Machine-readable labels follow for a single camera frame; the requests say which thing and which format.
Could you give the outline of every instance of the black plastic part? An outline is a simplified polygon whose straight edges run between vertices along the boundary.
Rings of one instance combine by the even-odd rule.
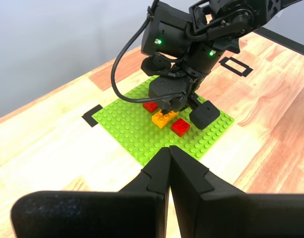
[[[189,14],[158,2],[153,20],[144,32],[141,52],[148,56],[161,52],[182,57],[190,45],[190,41],[184,37],[187,22],[192,22]],[[161,44],[155,43],[156,39],[161,40]]]
[[[229,60],[231,60],[231,61],[237,63],[238,65],[241,65],[242,67],[244,67],[244,68],[245,68],[245,71],[240,72],[240,71],[236,70],[235,68],[233,68],[233,67],[227,65],[227,62],[228,62]],[[239,76],[241,76],[241,77],[247,77],[247,76],[253,71],[253,69],[250,68],[250,66],[246,65],[245,63],[242,63],[241,61],[239,61],[239,60],[237,60],[237,59],[235,59],[235,58],[233,58],[233,57],[230,57],[230,58],[225,57],[225,58],[223,58],[219,63],[220,63],[223,67],[225,67],[226,69],[230,70],[231,72],[234,72],[235,74],[237,74],[237,75],[239,75]]]
[[[225,40],[219,39],[213,42],[213,48],[218,49],[220,51],[230,51],[235,54],[240,53],[239,39],[234,40]]]
[[[212,214],[201,209],[203,202],[201,195],[243,192],[215,176],[207,167],[178,147],[170,146],[170,150],[172,155],[170,184],[181,237],[211,237],[206,236],[207,233],[203,231],[199,232],[199,229],[212,226],[211,217],[219,216],[223,220],[224,211]],[[207,224],[201,222],[204,218],[208,219]]]
[[[147,57],[142,61],[141,69],[147,76],[167,76],[172,64],[162,57]]]
[[[161,148],[139,175],[124,186],[120,192],[150,191],[166,196],[169,188],[170,164],[169,148]]]
[[[190,120],[199,130],[204,130],[220,116],[220,110],[210,101],[196,107],[190,113]]]
[[[186,93],[189,84],[191,84],[187,78],[171,79],[168,77],[158,77],[149,84],[149,97],[157,97],[169,93]],[[176,111],[182,109],[187,103],[187,97],[182,99],[163,99],[156,101],[159,108],[162,110]]]
[[[178,147],[170,150],[182,238],[304,238],[304,194],[245,194]]]
[[[92,115],[99,112],[102,109],[101,105],[95,106],[93,109],[90,109],[88,112],[86,112],[82,118],[91,126],[94,127],[98,124],[98,122],[92,118]]]
[[[164,198],[149,192],[42,191],[20,198],[17,238],[164,238]]]
[[[213,27],[207,30],[207,35],[209,40],[218,39],[222,36],[227,36],[230,34],[241,32],[245,30],[248,26],[249,19],[246,15],[241,14],[235,16],[233,20],[223,26]]]
[[[193,71],[209,74],[223,53],[224,51],[219,51],[206,43],[193,43],[189,53],[184,57],[184,63]]]

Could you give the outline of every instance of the wood grain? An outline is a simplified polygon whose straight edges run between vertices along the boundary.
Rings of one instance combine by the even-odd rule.
[[[304,193],[304,56],[255,33],[239,55],[239,77],[217,64],[197,91],[236,119],[201,162],[247,192]],[[148,79],[140,48],[117,72],[124,94]],[[81,116],[117,96],[113,60],[0,119],[0,238],[13,238],[10,210],[38,190],[118,191],[141,166],[101,126]],[[170,197],[167,237],[180,237]]]

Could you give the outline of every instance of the white wall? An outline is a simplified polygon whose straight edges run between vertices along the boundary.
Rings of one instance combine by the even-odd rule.
[[[304,0],[284,9],[265,28],[304,45]]]
[[[195,1],[165,2],[188,11]],[[1,0],[0,117],[115,58],[151,3]]]

